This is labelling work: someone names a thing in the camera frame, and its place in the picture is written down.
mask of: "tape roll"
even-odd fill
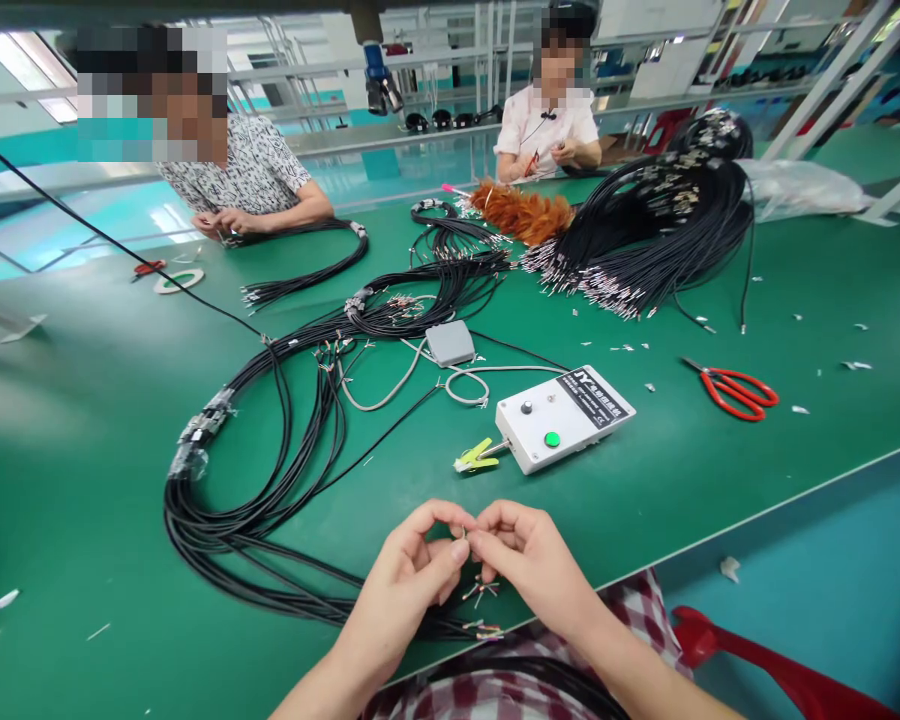
[[[189,280],[180,280],[182,277],[190,276]],[[204,272],[200,268],[194,268],[193,270],[180,270],[179,272],[175,272],[169,277],[172,277],[174,280],[179,282],[185,288],[193,287],[198,282],[203,280]],[[157,284],[153,286],[153,291],[157,295],[173,295],[175,292],[180,292],[180,288],[176,285],[171,285],[164,278],[158,277]]]

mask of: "hand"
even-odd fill
[[[477,527],[467,539],[483,561],[483,582],[499,572],[544,625],[571,644],[607,612],[543,510],[497,500],[477,517]]]
[[[438,522],[456,534],[461,527],[477,527],[472,515],[446,500],[429,500],[414,510],[383,543],[334,646],[351,672],[377,687],[397,669],[427,608],[443,605],[460,582],[470,545],[449,538],[427,542]]]
[[[224,208],[217,215],[217,223],[226,230],[237,235],[248,233],[269,233],[273,229],[266,215],[251,215],[236,208]]]
[[[521,155],[510,166],[510,181],[530,177],[537,170],[539,160],[533,155]]]
[[[564,165],[569,165],[573,162],[578,147],[580,147],[580,144],[576,140],[567,138],[563,141],[562,147],[560,145],[554,145],[550,149],[550,156],[559,167],[563,167]]]
[[[202,212],[197,213],[192,218],[190,218],[190,222],[193,226],[200,231],[200,233],[211,240],[219,240],[219,235],[217,235],[217,214],[211,212]]]

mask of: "green table surface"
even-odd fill
[[[578,200],[594,185],[541,189]],[[367,257],[254,316],[261,330],[288,333],[340,306],[366,280],[405,267],[417,233],[407,207],[353,219],[370,233]],[[899,451],[900,226],[817,217],[761,225],[756,237],[754,274],[763,282],[751,287],[745,336],[738,328],[744,253],[683,296],[716,335],[670,306],[652,320],[624,323],[581,297],[541,294],[535,276],[510,273],[471,327],[568,366],[592,364],[637,408],[636,418],[530,477],[507,457],[492,472],[457,475],[451,464],[464,448],[497,436],[493,411],[435,395],[275,539],[365,574],[389,530],[427,498],[473,513],[511,498],[547,509],[587,578],[602,586]],[[230,253],[207,243],[207,277],[196,291],[239,311],[240,285],[324,266],[352,243],[343,231]],[[168,248],[165,256],[191,249]],[[265,717],[337,635],[217,592],[170,547],[162,496],[177,436],[259,343],[182,294],[155,294],[152,280],[129,284],[133,264],[115,257],[0,283],[2,303],[49,314],[24,341],[0,345],[0,596],[21,590],[0,611],[0,718],[135,718],[148,710],[150,718]],[[625,343],[635,350],[610,350]],[[476,345],[493,364],[527,361],[479,338]],[[734,419],[709,401],[681,355],[765,380],[780,406],[759,424]],[[350,389],[364,404],[376,402],[410,359],[405,346],[378,342],[351,373]],[[845,360],[873,370],[851,372]],[[289,362],[298,420],[309,413],[314,372],[307,353]],[[341,467],[440,374],[421,366],[372,416],[348,408]],[[491,397],[549,377],[495,373]],[[469,384],[462,380],[458,392]],[[276,452],[272,383],[251,386],[237,407],[201,481],[221,507],[254,493]],[[480,616],[512,627],[530,612],[505,587],[484,599]],[[415,643],[401,672],[464,649]]]

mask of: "plaid fabric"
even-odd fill
[[[693,679],[670,626],[653,569],[644,570],[599,593],[607,607],[670,667]],[[482,657],[544,656],[596,674],[563,638],[539,621],[507,633],[504,640],[473,651]],[[378,694],[365,720],[598,720],[575,698],[520,673],[481,671],[427,681],[417,675]]]

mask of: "orange feather duster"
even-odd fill
[[[573,219],[573,210],[564,197],[542,198],[537,193],[523,193],[519,188],[489,180],[473,192],[470,204],[501,233],[530,247],[562,235]]]

